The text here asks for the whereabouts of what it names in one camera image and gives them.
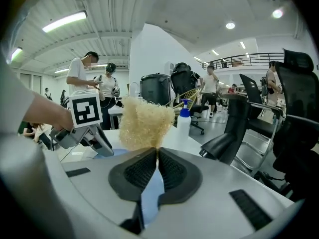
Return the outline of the white curved faucet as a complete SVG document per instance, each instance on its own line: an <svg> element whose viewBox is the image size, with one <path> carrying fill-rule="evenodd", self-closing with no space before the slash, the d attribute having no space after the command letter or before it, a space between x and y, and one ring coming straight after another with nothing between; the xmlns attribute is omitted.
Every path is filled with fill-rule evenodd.
<svg viewBox="0 0 319 239"><path fill-rule="evenodd" d="M137 82L131 82L129 85L129 96L139 98L140 96L140 85Z"/></svg>

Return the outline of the person's left forearm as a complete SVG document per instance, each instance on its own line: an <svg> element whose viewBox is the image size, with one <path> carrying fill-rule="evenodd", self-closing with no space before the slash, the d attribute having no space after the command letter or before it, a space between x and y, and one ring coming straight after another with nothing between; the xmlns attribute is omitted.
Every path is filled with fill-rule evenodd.
<svg viewBox="0 0 319 239"><path fill-rule="evenodd" d="M36 92L32 91L32 94L34 98L23 117L23 121L49 124L58 131L62 129L70 131L73 128L74 124L70 110L46 99Z"/></svg>

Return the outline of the black chair with chrome frame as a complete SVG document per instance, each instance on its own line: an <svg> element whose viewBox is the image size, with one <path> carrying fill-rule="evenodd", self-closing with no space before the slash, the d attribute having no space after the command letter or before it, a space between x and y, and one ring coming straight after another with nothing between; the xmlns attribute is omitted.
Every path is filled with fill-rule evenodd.
<svg viewBox="0 0 319 239"><path fill-rule="evenodd" d="M262 152L261 150L254 147L252 144L246 141L242 142L243 145L253 150L254 153L257 155L258 163L254 166L249 165L241 157L238 157L238 156L235 157L235 159L239 163L241 163L241 165L243 165L246 169L248 169L252 176L254 176L258 172L261 165L265 161L267 155L273 148L273 140L274 140L275 134L279 130L282 123L283 111L276 107L263 104L256 82L253 79L243 74L240 74L239 76L244 84L244 87L247 93L248 103L251 106L251 112L249 115L247 128L256 133L259 133L260 135L264 137L267 137L270 140L268 143L268 147L264 152ZM271 111L276 116L275 124L262 120L260 117L262 111Z"/></svg>

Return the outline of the white pump bottle blue top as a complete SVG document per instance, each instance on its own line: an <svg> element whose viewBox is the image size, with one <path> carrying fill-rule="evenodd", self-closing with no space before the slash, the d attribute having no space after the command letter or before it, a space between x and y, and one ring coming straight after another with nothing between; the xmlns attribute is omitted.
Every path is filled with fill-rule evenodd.
<svg viewBox="0 0 319 239"><path fill-rule="evenodd" d="M177 141L180 145L183 145L188 137L189 137L189 130L190 130L190 110L188 108L188 103L190 99L183 99L183 107L180 110L179 116L177 118Z"/></svg>

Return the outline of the black mesh office chair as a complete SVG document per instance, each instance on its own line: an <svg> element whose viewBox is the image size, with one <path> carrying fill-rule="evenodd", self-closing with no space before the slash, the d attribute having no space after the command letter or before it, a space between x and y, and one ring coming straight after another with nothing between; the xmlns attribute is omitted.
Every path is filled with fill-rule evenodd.
<svg viewBox="0 0 319 239"><path fill-rule="evenodd" d="M296 202L317 193L319 154L313 148L319 140L319 79L311 57L284 50L277 62L277 75L286 102L286 117L274 137L273 167L284 173Z"/></svg>

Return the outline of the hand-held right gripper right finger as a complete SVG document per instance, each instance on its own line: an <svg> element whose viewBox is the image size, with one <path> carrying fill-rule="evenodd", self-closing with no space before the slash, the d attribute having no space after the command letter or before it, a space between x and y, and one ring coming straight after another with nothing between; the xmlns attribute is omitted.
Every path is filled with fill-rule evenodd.
<svg viewBox="0 0 319 239"><path fill-rule="evenodd" d="M263 239L293 202L238 169L168 148L159 169L172 188L159 199L143 239Z"/></svg>

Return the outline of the person's light blue shirt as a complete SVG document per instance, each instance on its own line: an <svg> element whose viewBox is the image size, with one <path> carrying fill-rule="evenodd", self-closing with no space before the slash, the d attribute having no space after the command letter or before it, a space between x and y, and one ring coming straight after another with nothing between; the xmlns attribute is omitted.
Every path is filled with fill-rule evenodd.
<svg viewBox="0 0 319 239"><path fill-rule="evenodd" d="M34 99L27 89L0 57L0 134L17 133L20 123Z"/></svg>

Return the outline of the yellow loofah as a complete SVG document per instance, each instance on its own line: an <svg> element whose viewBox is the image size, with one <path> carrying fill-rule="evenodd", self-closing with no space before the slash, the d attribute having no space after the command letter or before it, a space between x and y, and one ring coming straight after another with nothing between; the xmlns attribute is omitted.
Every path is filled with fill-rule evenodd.
<svg viewBox="0 0 319 239"><path fill-rule="evenodd" d="M122 104L123 115L119 124L119 140L122 145L129 151L160 148L174 123L173 109L135 97L124 98Z"/></svg>

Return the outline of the ceiling tube lamp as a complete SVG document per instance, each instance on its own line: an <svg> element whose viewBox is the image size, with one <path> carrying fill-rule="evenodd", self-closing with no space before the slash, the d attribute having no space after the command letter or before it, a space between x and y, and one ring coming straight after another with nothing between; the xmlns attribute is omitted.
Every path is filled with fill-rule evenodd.
<svg viewBox="0 0 319 239"><path fill-rule="evenodd" d="M11 54L10 62L12 62L22 52L21 47L17 47Z"/></svg>
<svg viewBox="0 0 319 239"><path fill-rule="evenodd" d="M72 15L66 16L64 18L61 18L57 21L54 21L54 22L50 23L49 25L43 27L42 30L45 33L49 33L49 32L51 32L59 27L62 27L64 25L67 25L67 24L70 24L70 23L73 23L76 21L84 20L86 18L87 18L86 11L80 11L80 12L74 13Z"/></svg>

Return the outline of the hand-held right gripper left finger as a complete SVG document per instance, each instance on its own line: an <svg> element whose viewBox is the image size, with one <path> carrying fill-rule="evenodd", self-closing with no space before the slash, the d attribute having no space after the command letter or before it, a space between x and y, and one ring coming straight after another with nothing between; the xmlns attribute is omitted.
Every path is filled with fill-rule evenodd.
<svg viewBox="0 0 319 239"><path fill-rule="evenodd" d="M92 157L92 151L85 151L82 160L63 162L62 167L66 172L87 168L87 172L71 176L71 182L94 208L110 218L115 224L120 225L125 220L134 217L136 203L121 199L109 184L109 172L113 166L131 158L128 156L129 151L123 148L115 149L114 153L115 155L111 157L101 155ZM159 169L157 162L155 166L154 173L141 193L141 213L145 225L151 224L159 212Z"/></svg>

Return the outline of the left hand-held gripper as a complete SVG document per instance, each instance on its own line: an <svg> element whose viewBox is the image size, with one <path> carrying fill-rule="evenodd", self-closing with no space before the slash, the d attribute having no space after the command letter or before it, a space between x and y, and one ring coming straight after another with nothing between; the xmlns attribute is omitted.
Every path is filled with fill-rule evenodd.
<svg viewBox="0 0 319 239"><path fill-rule="evenodd" d="M101 156L113 156L113 147L100 127L102 114L98 90L75 91L69 97L68 104L73 126L70 130L52 129L51 138L65 149L83 143Z"/></svg>

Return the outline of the black balcony railing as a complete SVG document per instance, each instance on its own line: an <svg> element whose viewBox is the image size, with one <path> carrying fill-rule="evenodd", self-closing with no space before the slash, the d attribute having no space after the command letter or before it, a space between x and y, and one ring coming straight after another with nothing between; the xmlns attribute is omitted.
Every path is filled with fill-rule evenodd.
<svg viewBox="0 0 319 239"><path fill-rule="evenodd" d="M209 65L215 69L228 69L234 67L268 67L272 61L283 62L284 54L278 52L271 53L247 53L226 58L219 58L208 62L199 62L204 70Z"/></svg>

